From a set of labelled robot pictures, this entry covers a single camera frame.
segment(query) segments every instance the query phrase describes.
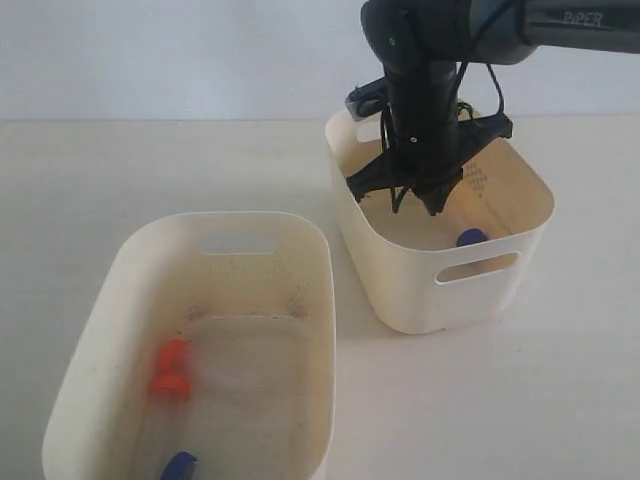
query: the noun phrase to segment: white table surface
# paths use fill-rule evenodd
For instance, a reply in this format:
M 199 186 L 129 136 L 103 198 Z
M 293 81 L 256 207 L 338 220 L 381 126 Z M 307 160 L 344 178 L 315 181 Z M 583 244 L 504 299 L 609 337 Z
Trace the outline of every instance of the white table surface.
M 42 478 L 57 389 L 131 233 L 177 212 L 279 209 L 332 246 L 330 478 L 640 478 L 639 132 L 640 117 L 516 119 L 513 144 L 557 200 L 528 274 L 500 318 L 412 337 L 358 282 L 323 122 L 0 124 L 0 477 Z

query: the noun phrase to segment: cable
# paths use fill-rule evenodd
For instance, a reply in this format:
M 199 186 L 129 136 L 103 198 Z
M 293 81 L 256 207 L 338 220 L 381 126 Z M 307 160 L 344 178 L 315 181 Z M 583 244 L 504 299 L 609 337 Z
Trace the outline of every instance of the cable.
M 448 112 L 451 111 L 453 103 L 456 101 L 456 98 L 458 96 L 458 90 L 460 89 L 460 85 L 462 84 L 462 79 L 464 78 L 464 75 L 467 72 L 467 68 L 469 66 L 469 57 L 473 55 L 473 52 L 482 40 L 482 37 L 484 37 L 484 35 L 489 31 L 493 24 L 500 20 L 500 17 L 502 17 L 502 15 L 504 15 L 505 12 L 513 7 L 517 2 L 518 0 L 504 0 L 504 2 L 502 2 L 500 6 L 496 8 L 484 22 L 482 22 L 482 25 L 480 25 L 480 28 L 478 28 L 478 31 L 471 39 L 469 51 L 465 55 L 467 57 L 467 60 L 463 61 L 460 64 L 460 70 L 458 70 L 458 73 L 456 74 L 456 78 L 451 88 L 451 93 L 449 94 L 449 99 L 447 101 Z
M 498 92 L 498 113 L 504 113 L 504 95 L 502 94 L 502 88 L 500 88 L 498 77 L 496 77 L 496 73 L 493 71 L 493 67 L 490 63 L 487 63 L 486 66 L 487 70 L 489 71 L 489 75 L 491 75 L 491 81 L 493 82 L 493 85 L 496 87 L 496 91 Z

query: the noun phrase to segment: robotic arm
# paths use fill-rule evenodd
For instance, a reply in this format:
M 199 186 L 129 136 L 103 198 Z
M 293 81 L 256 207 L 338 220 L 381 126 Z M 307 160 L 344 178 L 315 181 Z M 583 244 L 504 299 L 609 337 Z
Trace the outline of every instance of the robotic arm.
M 381 113 L 383 152 L 347 183 L 358 201 L 391 189 L 394 212 L 412 191 L 440 213 L 463 165 L 511 137 L 492 64 L 519 63 L 540 45 L 640 53 L 640 0 L 368 0 L 361 22 L 384 77 L 351 92 L 347 107 L 355 120 Z M 458 119 L 469 63 L 486 64 L 495 115 Z

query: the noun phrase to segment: bin handle cutout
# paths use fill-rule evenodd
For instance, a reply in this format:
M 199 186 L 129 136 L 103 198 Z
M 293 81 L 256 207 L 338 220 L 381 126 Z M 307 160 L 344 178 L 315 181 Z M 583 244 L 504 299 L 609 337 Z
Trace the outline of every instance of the bin handle cutout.
M 479 275 L 495 274 L 512 267 L 519 256 L 519 252 L 511 252 L 497 257 L 453 265 L 441 270 L 436 275 L 436 283 L 446 285 L 451 282 L 468 280 Z
M 268 234 L 218 233 L 201 237 L 196 246 L 202 255 L 273 255 L 280 243 Z

